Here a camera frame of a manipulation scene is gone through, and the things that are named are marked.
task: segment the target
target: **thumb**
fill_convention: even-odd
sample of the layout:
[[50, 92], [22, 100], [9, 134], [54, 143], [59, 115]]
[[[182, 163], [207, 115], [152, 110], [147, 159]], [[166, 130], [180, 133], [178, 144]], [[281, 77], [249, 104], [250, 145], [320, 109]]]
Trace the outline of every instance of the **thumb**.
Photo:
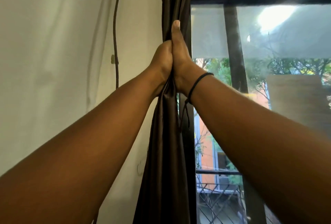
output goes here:
[[182, 32], [180, 31], [180, 21], [179, 20], [175, 20], [172, 23], [171, 39], [172, 39], [172, 43], [174, 43], [174, 44], [180, 44], [181, 42], [184, 42]]

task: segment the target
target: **curtain fold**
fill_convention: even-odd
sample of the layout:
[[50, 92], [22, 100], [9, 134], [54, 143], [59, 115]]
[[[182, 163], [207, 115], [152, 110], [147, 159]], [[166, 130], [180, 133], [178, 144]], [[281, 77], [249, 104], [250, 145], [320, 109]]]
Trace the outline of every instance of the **curtain fold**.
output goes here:
[[[172, 22], [177, 19], [181, 21], [181, 31], [185, 38], [190, 18], [190, 2], [191, 0], [162, 0], [163, 41], [171, 39]], [[134, 224], [196, 223], [196, 218], [190, 218], [190, 207], [196, 206], [189, 205], [176, 95], [171, 74], [159, 95], [153, 115]]]

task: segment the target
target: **glass pane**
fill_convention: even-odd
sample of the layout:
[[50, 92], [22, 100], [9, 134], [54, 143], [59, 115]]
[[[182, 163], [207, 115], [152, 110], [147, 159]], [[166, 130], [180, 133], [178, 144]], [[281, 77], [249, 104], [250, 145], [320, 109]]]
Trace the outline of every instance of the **glass pane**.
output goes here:
[[[331, 5], [237, 7], [249, 96], [331, 137]], [[266, 208], [267, 223], [279, 223]]]
[[[193, 61], [231, 85], [224, 11], [221, 5], [191, 9]], [[194, 110], [196, 169], [233, 171], [232, 175], [197, 174], [197, 206], [201, 224], [247, 223], [242, 177]]]

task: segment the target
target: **hand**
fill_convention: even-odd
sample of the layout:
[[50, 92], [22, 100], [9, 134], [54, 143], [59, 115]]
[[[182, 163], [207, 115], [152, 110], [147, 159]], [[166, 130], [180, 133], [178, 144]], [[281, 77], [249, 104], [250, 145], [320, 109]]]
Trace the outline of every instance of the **hand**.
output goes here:
[[180, 21], [175, 20], [172, 23], [172, 56], [173, 56], [173, 70], [174, 79], [177, 90], [186, 94], [184, 85], [184, 75], [191, 72], [195, 64], [192, 62], [188, 52], [186, 43], [184, 41], [182, 32], [180, 31]]
[[154, 74], [154, 81], [157, 82], [156, 96], [161, 92], [164, 84], [172, 70], [172, 42], [171, 40], [163, 42], [156, 49], [154, 57], [147, 68]]

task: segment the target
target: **fingernail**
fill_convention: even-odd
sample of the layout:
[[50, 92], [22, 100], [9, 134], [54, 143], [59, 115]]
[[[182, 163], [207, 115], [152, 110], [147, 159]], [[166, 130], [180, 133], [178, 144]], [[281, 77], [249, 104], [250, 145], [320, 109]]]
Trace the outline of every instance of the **fingernail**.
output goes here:
[[175, 26], [180, 29], [180, 21], [179, 20], [175, 21]]

